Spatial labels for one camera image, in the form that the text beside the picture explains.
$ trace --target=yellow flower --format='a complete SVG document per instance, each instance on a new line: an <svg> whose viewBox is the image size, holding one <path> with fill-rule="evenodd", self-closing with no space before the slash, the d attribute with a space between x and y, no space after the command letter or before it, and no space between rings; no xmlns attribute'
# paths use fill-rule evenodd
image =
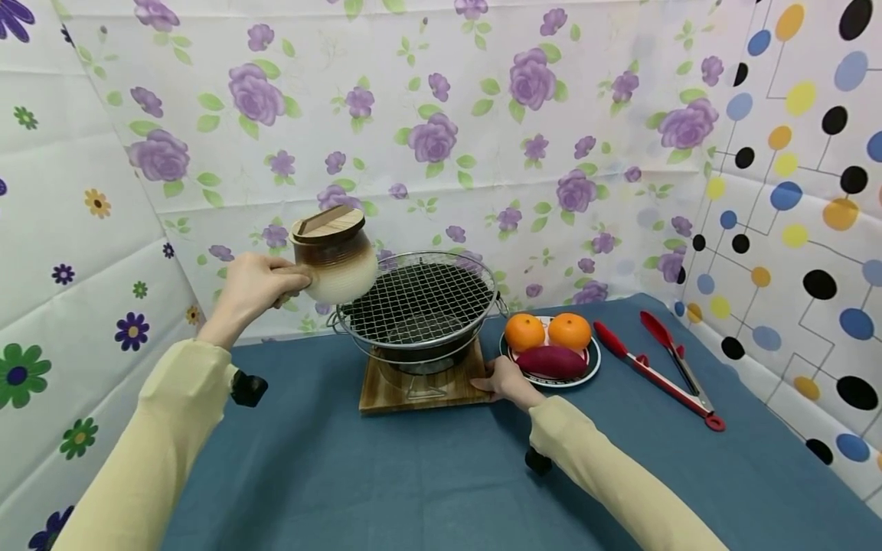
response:
<svg viewBox="0 0 882 551"><path fill-rule="evenodd" d="M85 203L93 216L97 216L100 219L110 216L110 203L108 203L107 197L98 190L88 190Z"/></svg>

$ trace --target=green flower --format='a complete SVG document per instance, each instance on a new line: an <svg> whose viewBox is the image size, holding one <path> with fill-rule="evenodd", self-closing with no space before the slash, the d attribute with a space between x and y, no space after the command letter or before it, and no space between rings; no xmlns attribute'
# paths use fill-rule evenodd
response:
<svg viewBox="0 0 882 551"><path fill-rule="evenodd" d="M52 362L41 360L42 348L30 346L22 352L21 345L10 343L0 357L0 409L6 407L10 400L12 407L20 409L31 401L31 392L46 390L49 384L40 375L52 369Z"/></svg>
<svg viewBox="0 0 882 551"><path fill-rule="evenodd" d="M15 118L19 119L19 124L28 130L34 130L37 128L37 119L34 118L34 113L28 111L27 108L15 108L13 114L15 115Z"/></svg>
<svg viewBox="0 0 882 551"><path fill-rule="evenodd" d="M95 433L98 432L98 425L94 425L93 421L94 419L91 417L77 419L73 423L72 428L64 431L64 442L58 448L58 451L66 453L65 457L68 461L73 459L73 456L83 457L86 454L86 448L95 443Z"/></svg>

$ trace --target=red tongs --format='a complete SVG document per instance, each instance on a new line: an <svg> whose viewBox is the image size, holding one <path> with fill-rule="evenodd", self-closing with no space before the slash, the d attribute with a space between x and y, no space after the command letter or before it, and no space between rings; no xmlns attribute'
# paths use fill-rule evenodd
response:
<svg viewBox="0 0 882 551"><path fill-rule="evenodd" d="M726 430L726 423L714 413L714 407L711 405L710 399L707 398L704 390L702 390L699 381L695 378L695 374L684 359L685 350L682 346L675 346L674 339L670 336L670 331L662 322L646 311L640 312L640 321L649 330L655 340L659 341L667 350L670 357L674 360L680 374L689 387L689 392L684 391L680 387L673 384L667 378L662 376L658 371L649 367L649 359L645 354L635 356L628 352L622 341L618 339L615 333L607 329L606 325L600 322L594 322L594 331L613 354L619 359L625 358L631 360L631 365L647 379L655 383L656 386L676 398L681 404L691 409L693 412L705 418L705 424L716 432Z"/></svg>

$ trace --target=plate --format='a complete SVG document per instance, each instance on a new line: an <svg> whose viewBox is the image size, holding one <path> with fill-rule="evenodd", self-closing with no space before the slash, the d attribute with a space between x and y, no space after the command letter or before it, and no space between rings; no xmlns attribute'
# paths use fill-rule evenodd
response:
<svg viewBox="0 0 882 551"><path fill-rule="evenodd" d="M551 323L550 316L537 316L539 321L542 322L542 327L545 329L545 344L548 345L548 326ZM519 354L511 350L508 347L508 343L505 342L505 334L499 337L499 353L503 356L508 356L512 359L512 361L518 360ZM563 389L569 388L571 386L578 386L585 381L591 379L591 377L597 375L597 370L601 367L601 348L600 345L597 344L597 339L594 338L594 335L591 337L591 342L588 343L588 348L583 349L581 352L578 352L585 360L586 365L588 366L588 370L585 372L585 375L581 377L577 377L575 379L551 379L546 376L540 376L533 373L527 373L523 371L524 377L530 382L535 384L536 386L544 386L550 389Z"/></svg>

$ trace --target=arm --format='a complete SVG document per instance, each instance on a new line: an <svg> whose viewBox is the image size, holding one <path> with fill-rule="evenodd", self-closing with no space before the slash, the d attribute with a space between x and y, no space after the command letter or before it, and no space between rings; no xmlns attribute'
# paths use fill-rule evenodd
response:
<svg viewBox="0 0 882 551"><path fill-rule="evenodd" d="M491 378L472 384L529 412L530 443L536 451L602 503L643 549L726 549L674 492L613 445L579 409L560 397L545 398L505 357L491 368Z"/></svg>

